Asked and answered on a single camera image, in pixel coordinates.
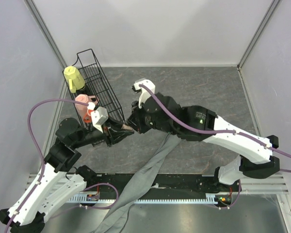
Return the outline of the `orange mug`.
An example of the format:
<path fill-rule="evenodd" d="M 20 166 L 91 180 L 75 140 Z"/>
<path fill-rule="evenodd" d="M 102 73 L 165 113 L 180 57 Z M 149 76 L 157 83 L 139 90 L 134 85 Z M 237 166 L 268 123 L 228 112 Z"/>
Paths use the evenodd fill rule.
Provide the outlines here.
<path fill-rule="evenodd" d="M 83 116 L 84 123 L 91 123 L 92 122 L 92 117 L 91 117 L 92 112 L 93 112 L 93 110 L 87 109 L 86 113 Z"/>

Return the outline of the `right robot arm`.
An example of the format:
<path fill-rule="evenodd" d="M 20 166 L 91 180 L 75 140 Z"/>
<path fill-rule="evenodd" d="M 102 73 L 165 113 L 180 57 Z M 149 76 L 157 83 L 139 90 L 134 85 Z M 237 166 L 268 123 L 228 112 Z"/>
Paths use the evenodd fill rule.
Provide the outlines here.
<path fill-rule="evenodd" d="M 271 147 L 278 147 L 274 135 L 259 138 L 228 123 L 215 112 L 198 105 L 181 106 L 172 97 L 157 93 L 159 106 L 149 97 L 134 101 L 127 124 L 138 133 L 151 129 L 176 135 L 182 140 L 211 143 L 238 154 L 229 164 L 216 168 L 213 187 L 224 191 L 235 181 L 249 177 L 265 179 L 280 170 L 280 160 Z"/>

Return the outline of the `nail polish bottle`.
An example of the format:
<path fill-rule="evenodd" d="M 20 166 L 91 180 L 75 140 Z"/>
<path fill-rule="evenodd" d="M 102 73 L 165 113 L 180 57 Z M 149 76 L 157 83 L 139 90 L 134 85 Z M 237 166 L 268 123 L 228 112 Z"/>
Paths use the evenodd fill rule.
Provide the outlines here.
<path fill-rule="evenodd" d="M 134 131 L 134 129 L 131 126 L 123 124 L 121 129 L 126 130 L 126 131 Z"/>

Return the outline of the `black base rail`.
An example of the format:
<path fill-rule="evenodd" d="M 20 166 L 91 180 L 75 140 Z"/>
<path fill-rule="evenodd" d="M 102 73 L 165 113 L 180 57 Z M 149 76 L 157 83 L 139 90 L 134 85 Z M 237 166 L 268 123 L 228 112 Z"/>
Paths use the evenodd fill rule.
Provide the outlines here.
<path fill-rule="evenodd" d="M 86 191 L 78 189 L 68 194 L 66 202 L 94 205 L 112 203 L 133 183 L 134 174 L 84 173 L 79 175 L 86 180 Z M 135 199 L 135 203 L 193 203 L 217 204 L 232 203 L 233 192 L 240 193 L 239 181 L 232 185 L 216 183 L 213 176 L 196 174 L 158 174 L 152 183 L 146 183 L 148 190 Z"/>

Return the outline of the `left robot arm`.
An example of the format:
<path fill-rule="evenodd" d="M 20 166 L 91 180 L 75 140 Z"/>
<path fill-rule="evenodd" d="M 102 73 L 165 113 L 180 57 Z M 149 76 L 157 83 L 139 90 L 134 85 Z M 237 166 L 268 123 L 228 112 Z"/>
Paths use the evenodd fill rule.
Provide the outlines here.
<path fill-rule="evenodd" d="M 30 187 L 12 207 L 0 210 L 0 221 L 6 225 L 5 232 L 40 233 L 50 215 L 67 200 L 80 191 L 91 191 L 97 185 L 97 174 L 88 166 L 81 166 L 64 185 L 51 193 L 55 184 L 81 157 L 77 149 L 101 142 L 111 146 L 133 133 L 132 127 L 113 118 L 103 123 L 102 131 L 93 126 L 83 128 L 72 117 L 61 121 L 55 133 L 55 144 L 43 158 Z"/>

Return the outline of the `grey sleeve forearm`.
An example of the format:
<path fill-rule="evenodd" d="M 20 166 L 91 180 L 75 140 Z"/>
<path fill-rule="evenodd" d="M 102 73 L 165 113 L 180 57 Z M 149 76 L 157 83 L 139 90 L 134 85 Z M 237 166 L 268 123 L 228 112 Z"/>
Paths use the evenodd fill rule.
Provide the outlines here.
<path fill-rule="evenodd" d="M 180 142 L 181 139 L 175 135 L 168 134 L 165 137 L 153 157 L 126 184 L 118 201 L 94 232 L 119 233 L 123 230 L 131 206 L 150 190 L 165 158 Z"/>

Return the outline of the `yellow mug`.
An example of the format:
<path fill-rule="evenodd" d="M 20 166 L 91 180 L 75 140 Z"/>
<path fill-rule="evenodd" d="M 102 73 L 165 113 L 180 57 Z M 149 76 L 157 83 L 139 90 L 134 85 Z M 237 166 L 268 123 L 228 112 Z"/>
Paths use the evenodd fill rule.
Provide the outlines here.
<path fill-rule="evenodd" d="M 85 87 L 85 80 L 80 71 L 74 66 L 68 66 L 64 69 L 64 78 L 68 83 L 68 89 L 71 93 L 76 93 Z"/>

